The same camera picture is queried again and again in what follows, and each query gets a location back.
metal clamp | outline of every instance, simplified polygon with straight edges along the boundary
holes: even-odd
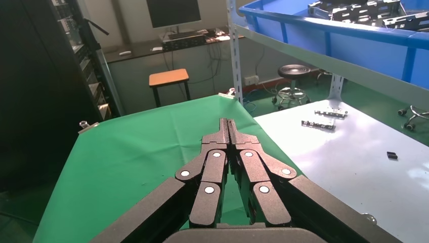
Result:
[[[94,124],[90,125],[90,124],[88,124],[88,122],[86,120],[83,120],[83,121],[79,122],[79,126],[82,127],[83,129],[77,133],[82,134],[82,133],[88,131],[89,129],[92,129],[98,125],[99,125],[99,123],[94,123]]]

green cloth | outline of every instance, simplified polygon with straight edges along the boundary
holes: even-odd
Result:
[[[197,156],[202,136],[217,132],[222,117],[301,174],[235,99],[216,95],[127,115],[79,136],[33,242],[88,242]],[[222,222],[248,224],[237,183],[228,177]]]

round stool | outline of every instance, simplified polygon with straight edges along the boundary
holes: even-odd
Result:
[[[277,93],[277,96],[281,99],[278,107],[279,110],[284,109],[282,105],[285,101],[288,101],[287,108],[290,107],[290,104],[292,102],[298,102],[299,105],[302,105],[302,99],[307,100],[306,104],[311,102],[310,98],[306,95],[304,90],[295,87],[296,81],[301,77],[308,76],[310,72],[311,69],[309,67],[297,64],[285,65],[279,68],[278,73],[280,77],[292,80],[290,87],[283,88]]]

black stool seat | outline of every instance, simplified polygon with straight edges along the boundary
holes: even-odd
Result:
[[[292,80],[307,76],[310,72],[311,69],[309,67],[299,64],[285,65],[280,67],[278,70],[280,77],[289,78]]]

green floor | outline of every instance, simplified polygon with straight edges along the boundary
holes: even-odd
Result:
[[[314,80],[303,80],[300,88],[304,89],[312,101],[324,100],[328,97],[330,77],[315,85]],[[271,102],[272,94],[265,90],[252,92],[245,97],[253,104],[245,107],[253,117],[278,111]],[[405,108],[406,104],[367,89],[353,82],[346,82],[342,89],[342,99],[352,107],[366,113],[380,122],[398,130],[407,136],[429,146],[429,126],[422,120],[416,120],[415,131],[410,132],[402,128],[407,118],[397,115],[397,110]],[[43,215],[54,184],[29,188],[18,193],[0,194],[0,212],[13,214],[31,222],[38,223]],[[0,215],[0,242],[25,243],[31,242],[37,226],[31,222],[11,219]]]

